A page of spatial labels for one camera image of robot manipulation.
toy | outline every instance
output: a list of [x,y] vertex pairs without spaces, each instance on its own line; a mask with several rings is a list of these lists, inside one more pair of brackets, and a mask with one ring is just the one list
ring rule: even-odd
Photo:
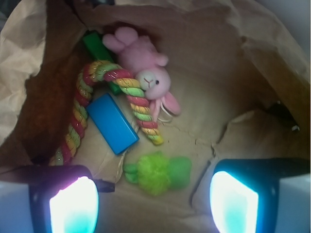
[[[96,32],[84,36],[83,42],[95,61],[107,60],[114,63],[107,48],[102,44]],[[113,82],[108,82],[108,86],[115,96],[122,93],[121,88]]]
[[137,164],[123,166],[125,178],[147,193],[158,196],[190,183],[191,160],[184,156],[168,158],[160,151],[142,156]]
[[109,94],[98,98],[86,110],[116,155],[121,154],[139,140]]
[[156,51],[148,36],[138,36],[133,28],[120,27],[114,35],[106,34],[103,44],[117,54],[118,63],[139,81],[146,99],[151,100],[154,121],[157,121],[161,107],[175,115],[180,114],[180,106],[169,92],[170,76],[163,68],[169,59]]
[[117,64],[108,61],[96,61],[86,65],[78,75],[69,132],[57,149],[55,156],[51,158],[50,165],[68,164],[75,155],[86,128],[87,112],[85,108],[92,98],[92,86],[103,80],[114,82],[121,87],[122,92],[127,95],[142,131],[155,145],[163,143],[163,138],[157,129],[157,123],[152,122],[152,117],[149,115],[149,102],[144,98],[144,92],[140,89],[139,82],[127,70],[122,69]]

black plastic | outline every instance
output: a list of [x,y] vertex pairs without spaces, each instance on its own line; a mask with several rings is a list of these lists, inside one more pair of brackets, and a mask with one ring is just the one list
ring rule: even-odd
[[100,193],[112,193],[115,191],[115,184],[103,180],[93,180]]
[[34,232],[49,233],[50,199],[83,176],[92,179],[85,166],[23,166],[0,174],[0,180],[29,185]]

bunny face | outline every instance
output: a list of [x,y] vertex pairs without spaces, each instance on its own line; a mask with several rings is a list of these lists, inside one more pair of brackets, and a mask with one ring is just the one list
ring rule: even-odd
[[163,97],[170,89],[171,79],[164,68],[154,67],[139,72],[135,77],[145,91],[145,97],[155,100]]

stuffed animal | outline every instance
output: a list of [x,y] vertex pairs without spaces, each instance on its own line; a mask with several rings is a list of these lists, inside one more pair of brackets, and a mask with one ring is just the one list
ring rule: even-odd
[[120,27],[115,34],[106,34],[103,44],[118,56],[118,64],[129,70],[139,81],[150,100],[150,110],[157,121],[160,108],[178,115],[181,112],[176,98],[169,92],[171,79],[164,68],[168,57],[156,51],[148,36],[138,36],[130,27]]
[[157,196],[190,183],[191,160],[184,156],[168,158],[158,151],[142,156],[137,164],[123,166],[125,178],[147,193]]

colorful rope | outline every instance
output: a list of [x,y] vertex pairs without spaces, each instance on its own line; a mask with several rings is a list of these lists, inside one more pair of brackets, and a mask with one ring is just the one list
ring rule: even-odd
[[142,131],[152,140],[153,144],[160,145],[163,138],[160,135],[158,125],[152,120],[149,109],[149,101],[145,99],[140,84],[133,76],[119,65],[108,61],[96,61],[86,65],[78,75],[77,90],[74,98],[73,115],[68,127],[68,133],[61,146],[52,157],[50,165],[66,165],[76,154],[80,146],[81,138],[87,126],[86,107],[92,98],[93,88],[97,82],[114,82],[119,85],[133,109],[137,123]]

